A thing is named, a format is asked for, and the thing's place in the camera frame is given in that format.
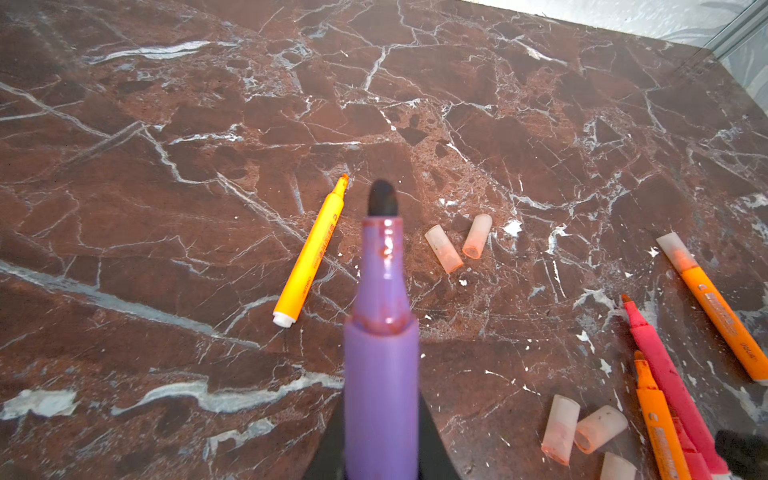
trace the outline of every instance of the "purple marker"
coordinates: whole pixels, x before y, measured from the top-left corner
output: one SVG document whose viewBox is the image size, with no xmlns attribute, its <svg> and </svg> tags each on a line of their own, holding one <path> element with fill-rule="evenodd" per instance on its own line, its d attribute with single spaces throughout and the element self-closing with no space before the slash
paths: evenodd
<svg viewBox="0 0 768 480">
<path fill-rule="evenodd" d="M 344 435 L 349 480 L 419 475 L 419 321 L 402 270 L 402 218 L 392 185 L 371 187 L 360 284 L 344 324 Z"/>
</svg>

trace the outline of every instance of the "white marker cap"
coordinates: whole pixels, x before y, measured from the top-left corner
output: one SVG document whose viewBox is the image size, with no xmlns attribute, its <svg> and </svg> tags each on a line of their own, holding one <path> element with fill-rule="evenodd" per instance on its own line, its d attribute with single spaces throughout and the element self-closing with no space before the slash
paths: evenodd
<svg viewBox="0 0 768 480">
<path fill-rule="evenodd" d="M 272 319 L 272 322 L 275 325 L 282 326 L 284 329 L 290 328 L 291 325 L 296 323 L 295 319 L 292 319 L 285 313 L 280 312 L 272 312 L 272 315 L 274 315 L 274 318 Z"/>
</svg>

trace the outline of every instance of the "yellow marker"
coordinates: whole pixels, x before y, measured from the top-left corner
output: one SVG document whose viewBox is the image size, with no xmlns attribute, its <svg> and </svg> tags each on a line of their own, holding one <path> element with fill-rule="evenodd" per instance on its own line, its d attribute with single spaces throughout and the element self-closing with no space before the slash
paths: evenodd
<svg viewBox="0 0 768 480">
<path fill-rule="evenodd" d="M 637 399 L 643 409 L 643 419 L 648 428 L 650 444 L 654 447 L 656 465 L 662 480 L 690 480 L 683 447 L 677 438 L 664 392 L 659 390 L 650 367 L 642 352 L 634 353 L 637 368 Z"/>
<path fill-rule="evenodd" d="M 290 327 L 299 318 L 301 307 L 304 305 L 306 295 L 310 292 L 320 261 L 323 260 L 333 229 L 336 228 L 336 222 L 344 208 L 344 192 L 348 184 L 349 177 L 344 174 L 326 197 L 304 248 L 299 253 L 299 259 L 293 266 L 288 282 L 280 294 L 280 299 L 277 300 L 272 321 L 283 328 Z"/>
<path fill-rule="evenodd" d="M 768 386 L 768 357 L 696 263 L 677 233 L 668 233 L 656 241 L 752 380 Z"/>
</svg>

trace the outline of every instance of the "marble countertop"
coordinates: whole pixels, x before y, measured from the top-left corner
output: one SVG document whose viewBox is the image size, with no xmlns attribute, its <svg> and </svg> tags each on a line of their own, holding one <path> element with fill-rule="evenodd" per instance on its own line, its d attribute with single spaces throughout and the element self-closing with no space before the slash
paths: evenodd
<svg viewBox="0 0 768 480">
<path fill-rule="evenodd" d="M 399 189 L 421 385 L 463 478 L 597 478 L 539 449 L 552 396 L 630 428 L 619 296 L 713 431 L 768 431 L 654 238 L 768 345 L 768 120 L 695 48 L 446 0 L 9 2 L 0 15 L 0 472 L 298 479 L 343 385 L 359 225 Z M 302 315 L 271 312 L 341 174 Z M 446 275 L 423 239 L 480 260 Z"/>
</svg>

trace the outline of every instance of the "marker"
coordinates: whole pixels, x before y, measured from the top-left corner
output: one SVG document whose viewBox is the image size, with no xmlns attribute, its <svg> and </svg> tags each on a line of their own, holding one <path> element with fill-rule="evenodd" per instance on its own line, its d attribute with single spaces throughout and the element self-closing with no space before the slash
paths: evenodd
<svg viewBox="0 0 768 480">
<path fill-rule="evenodd" d="M 344 322 L 344 457 L 349 480 L 419 475 L 419 321 L 403 273 L 392 185 L 371 187 L 360 283 Z"/>
<path fill-rule="evenodd" d="M 667 397 L 667 401 L 680 416 L 680 421 L 690 440 L 704 457 L 710 472 L 714 475 L 727 475 L 728 464 L 715 451 L 712 434 L 704 423 L 704 419 L 701 418 L 699 409 L 688 393 L 683 379 L 677 373 L 656 329 L 645 321 L 643 314 L 629 296 L 622 295 L 621 299 L 629 315 L 630 331 L 634 341 L 645 355 L 650 370 Z"/>
<path fill-rule="evenodd" d="M 650 373 L 650 367 L 642 352 L 634 353 L 637 368 L 637 399 L 643 409 L 643 419 L 648 428 L 650 444 L 654 447 L 656 465 L 662 480 L 691 480 L 680 440 L 672 423 L 667 400 Z"/>
<path fill-rule="evenodd" d="M 707 467 L 707 463 L 704 461 L 704 457 L 701 456 L 701 453 L 696 450 L 696 446 L 688 438 L 680 417 L 673 410 L 670 410 L 670 414 L 672 415 L 672 423 L 674 424 L 677 438 L 680 440 L 680 447 L 683 448 L 683 455 L 685 455 L 685 463 L 688 465 L 691 480 L 712 480 L 712 474 Z"/>
<path fill-rule="evenodd" d="M 696 300 L 699 300 L 699 304 L 736 354 L 750 378 L 760 385 L 768 386 L 768 357 L 696 263 L 677 233 L 668 233 L 656 241 L 683 277 Z"/>
<path fill-rule="evenodd" d="M 310 230 L 310 235 L 306 238 L 304 248 L 299 253 L 299 259 L 296 260 L 296 265 L 293 266 L 283 292 L 277 300 L 277 305 L 275 305 L 272 321 L 276 325 L 288 328 L 299 318 L 301 307 L 304 306 L 304 300 L 310 292 L 317 269 L 320 267 L 320 262 L 323 261 L 323 255 L 328 248 L 331 235 L 333 235 L 333 229 L 336 228 L 336 222 L 339 221 L 339 215 L 344 208 L 344 192 L 348 184 L 349 176 L 344 174 L 336 182 L 336 188 L 328 194 L 326 201 L 323 202 L 315 224 Z"/>
</svg>

